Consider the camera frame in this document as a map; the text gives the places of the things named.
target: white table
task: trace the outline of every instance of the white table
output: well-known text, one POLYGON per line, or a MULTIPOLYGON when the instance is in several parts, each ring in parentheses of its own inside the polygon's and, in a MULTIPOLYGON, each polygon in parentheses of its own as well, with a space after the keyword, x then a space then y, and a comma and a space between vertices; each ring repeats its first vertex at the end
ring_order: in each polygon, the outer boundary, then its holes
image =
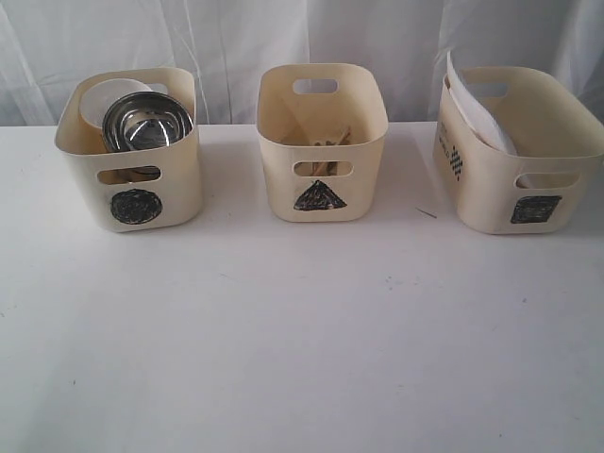
POLYGON ((602 175, 488 236, 392 125, 366 217, 289 224, 255 128, 204 126, 202 213, 116 234, 54 133, 0 129, 1 452, 604 451, 602 175))

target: white curtain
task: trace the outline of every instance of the white curtain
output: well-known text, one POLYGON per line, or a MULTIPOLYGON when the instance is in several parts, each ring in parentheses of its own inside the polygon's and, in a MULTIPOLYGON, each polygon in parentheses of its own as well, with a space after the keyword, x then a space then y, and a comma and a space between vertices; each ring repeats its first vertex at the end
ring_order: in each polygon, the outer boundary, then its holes
POLYGON ((253 123, 264 71, 332 61, 422 121, 448 49, 547 71, 604 119, 604 0, 0 0, 0 126, 56 124, 80 80, 155 66, 195 75, 199 123, 253 123))

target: black square label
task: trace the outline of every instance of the black square label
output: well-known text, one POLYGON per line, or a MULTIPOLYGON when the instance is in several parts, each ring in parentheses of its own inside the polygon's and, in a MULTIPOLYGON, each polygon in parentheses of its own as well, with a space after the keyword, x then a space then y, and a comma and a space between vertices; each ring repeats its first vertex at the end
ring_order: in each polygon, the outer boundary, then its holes
POLYGON ((525 196, 513 209, 513 224, 542 224, 549 220, 561 196, 525 196))

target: checkered pattern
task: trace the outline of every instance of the checkered pattern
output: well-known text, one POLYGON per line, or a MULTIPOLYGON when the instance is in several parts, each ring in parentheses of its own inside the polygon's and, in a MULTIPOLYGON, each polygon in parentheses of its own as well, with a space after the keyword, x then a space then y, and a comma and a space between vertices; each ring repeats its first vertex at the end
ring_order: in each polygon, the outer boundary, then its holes
POLYGON ((451 164, 451 170, 457 177, 457 180, 460 180, 461 168, 463 166, 463 160, 461 160, 460 152, 457 150, 455 146, 453 146, 453 153, 451 154, 451 159, 449 160, 451 164))

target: stainless steel bowl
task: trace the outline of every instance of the stainless steel bowl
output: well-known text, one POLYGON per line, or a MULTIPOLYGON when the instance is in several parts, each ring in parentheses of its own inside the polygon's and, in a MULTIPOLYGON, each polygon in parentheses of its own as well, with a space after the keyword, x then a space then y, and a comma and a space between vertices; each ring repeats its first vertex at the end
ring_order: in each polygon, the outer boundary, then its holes
MULTIPOLYGON (((103 141, 112 153, 168 146, 192 130, 193 120, 187 109, 161 92, 127 94, 109 107, 103 119, 103 141)), ((133 171, 158 176, 156 167, 133 171)))

